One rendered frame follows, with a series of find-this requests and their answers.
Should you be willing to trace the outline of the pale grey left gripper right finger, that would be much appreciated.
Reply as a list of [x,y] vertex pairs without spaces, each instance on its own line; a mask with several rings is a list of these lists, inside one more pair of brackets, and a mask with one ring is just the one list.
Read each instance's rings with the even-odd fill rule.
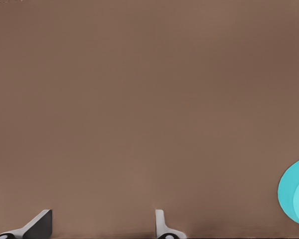
[[186,234],[169,228],[165,223],[164,211],[155,211],[155,235],[156,239],[186,239]]

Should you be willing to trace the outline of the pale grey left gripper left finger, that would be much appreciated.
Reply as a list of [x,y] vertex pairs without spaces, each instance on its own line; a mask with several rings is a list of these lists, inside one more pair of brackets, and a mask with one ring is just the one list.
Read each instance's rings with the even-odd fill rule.
[[0,239],[50,239],[52,235],[52,210],[45,209],[19,229],[0,234]]

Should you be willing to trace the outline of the blue plate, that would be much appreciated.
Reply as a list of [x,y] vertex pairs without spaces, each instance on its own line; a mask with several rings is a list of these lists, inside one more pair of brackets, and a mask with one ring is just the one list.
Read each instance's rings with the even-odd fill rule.
[[283,212],[299,224],[299,161],[292,164],[282,175],[277,195]]

